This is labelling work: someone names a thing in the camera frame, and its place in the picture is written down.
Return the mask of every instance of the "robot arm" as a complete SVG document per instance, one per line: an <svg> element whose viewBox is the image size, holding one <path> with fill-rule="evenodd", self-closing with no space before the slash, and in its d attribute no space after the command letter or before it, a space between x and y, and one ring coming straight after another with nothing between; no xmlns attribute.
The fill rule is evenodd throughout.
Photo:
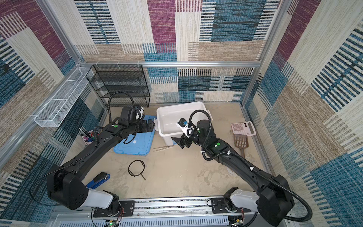
<svg viewBox="0 0 363 227"><path fill-rule="evenodd" d="M141 107L123 108L120 117L103 128L96 127L102 132L77 156L62 166L54 165L47 175L48 197L71 210L90 206L103 208L110 216L116 214L119 211L118 196L88 189L82 180L107 151L129 134L153 131L154 122L142 120L138 109Z"/></svg>
<svg viewBox="0 0 363 227"><path fill-rule="evenodd" d="M110 192L88 189L83 185L82 180L109 149L129 134L153 131L155 124L152 120L143 120L143 117L140 117L142 114L140 110L142 110L141 107L123 108L120 117L112 122L110 120L110 123L103 128L99 127L102 132L98 137L95 136L94 142L62 166L53 166L46 175L48 197L71 210L91 206L101 208L102 214L115 216L120 210L118 196ZM196 126L193 125L191 118L196 112L205 113L209 121L201 120ZM188 127L186 131L188 135L183 134L181 138L172 139L181 148L190 147L192 143L196 143L202 147L204 159L216 160L244 179L259 196L258 200L254 200L254 202L258 212L268 223L277 226L284 218L293 221L307 221L312 217L309 205L297 194L290 191L284 177L280 175L273 177L271 174L260 170L236 153L224 140L217 138L208 113L203 110L196 110L190 116L189 123L185 119L181 119L179 125L184 127L185 122ZM238 200L233 199L234 197L238 198L238 196L237 190L229 191L227 195L235 206L241 207ZM307 208L308 214L305 217L286 216L294 206L293 197L297 198Z"/></svg>
<svg viewBox="0 0 363 227"><path fill-rule="evenodd" d="M197 112L205 113L209 120L200 120L197 125L194 125L191 119ZM196 110L190 116L189 122L182 118L178 122L178 125L183 128L183 131L187 135L184 133L180 138L172 137L172 139L182 149L185 146L190 147L192 143L201 146L201 152L205 160L215 160L227 166L244 179L259 196L258 200L256 200L257 210L268 223L277 226L284 218L301 222L307 221L312 217L312 211L309 205L300 196L290 190L289 184L283 176L278 175L274 177L259 169L240 156L224 140L217 138L207 112ZM230 200L236 207L241 207L238 205L239 196L236 195L236 191L233 192L234 190L229 193ZM306 207L308 214L305 217L295 218L286 216L295 205L293 197L297 198Z"/></svg>

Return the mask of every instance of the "litter scoop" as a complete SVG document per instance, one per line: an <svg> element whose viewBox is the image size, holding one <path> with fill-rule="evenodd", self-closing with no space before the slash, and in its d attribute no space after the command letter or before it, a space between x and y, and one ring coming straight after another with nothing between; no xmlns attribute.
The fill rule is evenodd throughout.
<svg viewBox="0 0 363 227"><path fill-rule="evenodd" d="M248 148L247 135L235 134L234 145L241 150L241 156L245 158L245 148Z"/></svg>

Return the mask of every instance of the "black wire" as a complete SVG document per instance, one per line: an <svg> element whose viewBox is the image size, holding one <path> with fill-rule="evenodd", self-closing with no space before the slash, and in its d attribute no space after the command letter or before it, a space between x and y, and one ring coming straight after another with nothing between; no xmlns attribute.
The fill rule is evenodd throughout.
<svg viewBox="0 0 363 227"><path fill-rule="evenodd" d="M96 226L96 224L93 222L92 212L93 212L93 207L92 207L92 210L91 210L91 221L92 221L92 224L94 225L94 227L98 227L98 226Z"/></svg>
<svg viewBox="0 0 363 227"><path fill-rule="evenodd" d="M127 92L115 92L113 93L110 97L109 97L109 102L108 102L108 106L107 106L107 111L109 113L109 123L111 123L111 99L112 97L115 95L115 94L118 94L118 93L124 93L126 94L130 99L131 99L131 102L132 102L132 106L135 108L135 103L134 103L134 99L131 97L131 95Z"/></svg>
<svg viewBox="0 0 363 227"><path fill-rule="evenodd" d="M256 217L257 217L257 212L254 213L252 219L247 224L244 224L243 227L247 227L250 224L252 224L252 222L256 219Z"/></svg>
<svg viewBox="0 0 363 227"><path fill-rule="evenodd" d="M129 142L127 142L127 143L125 143L126 140L127 140L127 137L126 137L126 139L123 141L123 143L124 144L129 144L129 143L131 143L131 141L133 141L135 139L135 137L136 137L136 133L134 134L134 137Z"/></svg>
<svg viewBox="0 0 363 227"><path fill-rule="evenodd" d="M207 206L208 206L208 207L212 207L212 201L211 201L211 200L212 200L212 199L207 200Z"/></svg>
<svg viewBox="0 0 363 227"><path fill-rule="evenodd" d="M43 205L43 206L62 206L61 204L45 204L45 203L41 203L41 202L39 202L38 200L36 200L36 199L35 199L35 197L34 197L34 195L33 195L33 193L32 193L32 188L34 187L35 183L37 183L38 181L40 181L43 177L46 177L46 176L48 176L48 175L50 175L50 174L52 174L52 173L55 173L55 172L57 172L57 171L59 171L59 170L65 169L65 168L67 168L67 167L69 167L69 166L71 166L71 165L76 164L77 162L81 161L81 160L82 160L82 159L84 159L85 157L87 157L87 156L89 156L90 154L92 154L92 152L94 152L94 150L95 150L95 149L93 149L90 153L88 153L87 155L85 155L85 156L83 156L82 158L78 159L77 161L73 162L72 164L69 164L69 165L67 165L67 166L65 166L65 167L62 167L62 168L60 168L60 169L57 169L57 170L52 171L52 172L50 172L50 173L47 173L47 174L45 174L44 176L42 176L42 177L38 178L38 179L37 179L36 181L34 181L34 183L32 183L32 185L29 187L29 194L30 194L30 197L31 197L31 198L32 198L32 199L33 199L36 203L38 203L38 204L40 204L40 205Z"/></svg>
<svg viewBox="0 0 363 227"><path fill-rule="evenodd" d="M94 133L94 141L96 142L96 146L98 146L98 134L97 134L97 129L101 129L101 130L103 130L103 127L101 127L101 126L96 126L96 127L94 127L94 129L93 129L93 133Z"/></svg>
<svg viewBox="0 0 363 227"><path fill-rule="evenodd" d="M143 165L143 170L141 171L141 173L139 173L138 175L134 175L131 171L130 171L130 166L131 166L131 164L132 163L134 163L134 162L136 162L136 161L140 161L141 162L141 164ZM129 167L127 168L127 171L129 172L129 174L131 175L131 176L133 176L133 177L137 177L137 176L139 176L139 175L141 175L143 172L144 172L144 170L145 170L145 163L143 162L143 161L141 161L141 160L135 160L135 161L132 161L131 163L130 163L130 165L129 165Z"/></svg>
<svg viewBox="0 0 363 227"><path fill-rule="evenodd" d="M192 117L193 117L193 115L194 115L195 113L204 113L204 114L208 117L208 121L209 121L209 129L208 129L207 135L205 136L205 140L204 140L204 142L203 142L203 144L202 144L202 151L205 151L205 142L207 141L208 136L209 136L209 134L211 133L211 128L212 128L212 119L211 119L211 117L209 116L209 114L208 114L206 111L204 111L204 110L194 110L194 111L192 112L192 114L190 115L190 117L189 117L189 122L188 122L188 124L192 122Z"/></svg>
<svg viewBox="0 0 363 227"><path fill-rule="evenodd" d="M45 204L45 203L41 203L41 202L39 202L38 200L36 200L35 199L35 197L33 196L33 194L32 194L32 191L31 191L31 189L33 188L33 186L35 185L35 183L36 182L38 182L38 181L40 181L42 179L42 177L41 178L39 178L39 179L37 179L31 186L30 186L30 188L29 188L29 194L30 194L30 196L32 197L32 199L36 202L36 203L38 203L38 204L40 204L40 205L43 205L43 206L61 206L61 204Z"/></svg>

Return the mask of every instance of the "aluminum frame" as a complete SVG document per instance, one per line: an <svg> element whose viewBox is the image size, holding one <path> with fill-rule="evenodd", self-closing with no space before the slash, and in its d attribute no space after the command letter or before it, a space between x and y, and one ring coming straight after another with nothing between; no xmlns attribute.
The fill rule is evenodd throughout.
<svg viewBox="0 0 363 227"><path fill-rule="evenodd" d="M276 12L277 15L276 15L275 22L272 25L271 33L270 33L269 37L267 38L266 44L261 53L261 58L260 58L261 65L265 63L265 60L266 60L265 56L270 51L272 43L275 41L277 30L279 29L279 27L281 25L282 19L286 16L286 12L290 7L291 2L292 2L292 0L283 0L280 9L278 10L278 12ZM244 97L242 99L243 106L246 104L247 99L251 94L251 91L253 89L253 86L257 80L259 73L260 73L260 67L256 67L254 72L252 73L252 77L247 85Z"/></svg>
<svg viewBox="0 0 363 227"><path fill-rule="evenodd" d="M44 99L44 101L33 111L31 115L24 121L24 123L15 131L15 133L4 143L0 148L0 169L9 161L12 155L18 150L18 148L22 145L22 143L26 140L29 134L33 131L33 129L37 126L37 123L34 121L35 117L39 112L44 108L44 106L51 100L51 98L59 91L59 89L63 86L63 84L72 76L73 72L78 69L78 65L75 65L61 80L61 82L51 91L48 96ZM99 101L103 104L102 100L99 96L97 96Z"/></svg>
<svg viewBox="0 0 363 227"><path fill-rule="evenodd" d="M223 213L213 214L212 208L207 206L207 201L210 198L223 196L196 196L196 197L171 197L171 198L144 198L144 199L120 199L134 200L134 213L131 217L123 217L123 222L147 222L148 220L175 220L175 219L198 219L198 218L226 218L230 215L242 215L242 213ZM77 224L81 221L90 222L92 209L85 208L82 210L70 211L66 207L55 207L52 212L51 218L48 222L48 227L59 227L61 223L67 222ZM254 212L244 213L246 220L250 220ZM95 223L102 223L110 218L93 218ZM172 224L172 226L188 226L185 224ZM279 225L280 227L292 227L292 222L285 220Z"/></svg>
<svg viewBox="0 0 363 227"><path fill-rule="evenodd" d="M250 121L251 119L248 116L247 110L242 105L241 105L241 111L242 111L243 117L245 118L245 121ZM253 143L254 143L254 145L256 147L258 156L261 159L261 163L262 163L262 166L264 167L264 171L271 174L272 173L271 169L270 169L270 167L269 167L269 165L267 163L266 157L264 156L264 154L262 152L262 147L261 147L262 142L258 139L257 135L253 135L253 136L251 136L251 138L252 138Z"/></svg>
<svg viewBox="0 0 363 227"><path fill-rule="evenodd" d="M256 68L261 65L260 61L97 61L81 62L81 67L91 67L92 65L142 65L144 67L237 67L237 68Z"/></svg>

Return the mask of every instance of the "patterned wall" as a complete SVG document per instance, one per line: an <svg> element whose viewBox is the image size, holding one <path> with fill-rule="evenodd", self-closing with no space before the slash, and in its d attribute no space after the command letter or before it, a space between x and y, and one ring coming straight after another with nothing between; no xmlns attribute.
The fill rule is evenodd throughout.
<svg viewBox="0 0 363 227"><path fill-rule="evenodd" d="M78 128L93 129L102 114L102 104L87 85L58 128L36 126L1 169L1 219L25 222L22 226L29 226L29 222L30 225L34 225L33 222L47 223L53 207L34 202L29 195L30 186L45 175L53 164L60 165L82 151L85 143L79 136ZM37 182L33 190L38 201L55 204L47 196L45 180Z"/></svg>
<svg viewBox="0 0 363 227"><path fill-rule="evenodd" d="M362 19L361 0L293 0L246 103L274 173L313 209L301 226L363 226Z"/></svg>
<svg viewBox="0 0 363 227"><path fill-rule="evenodd" d="M35 0L0 0L0 147L74 66Z"/></svg>
<svg viewBox="0 0 363 227"><path fill-rule="evenodd" d="M259 60L279 0L50 0L85 61Z"/></svg>
<svg viewBox="0 0 363 227"><path fill-rule="evenodd" d="M2 146L75 64L35 0L0 0L0 6ZM88 85L59 128L37 126L31 132L0 170L2 226L41 226L36 223L48 221L53 208L33 202L29 187L51 165L83 149L78 128L92 129L102 113ZM44 182L35 188L38 200L52 203Z"/></svg>
<svg viewBox="0 0 363 227"><path fill-rule="evenodd" d="M253 68L144 68L151 103L239 102Z"/></svg>

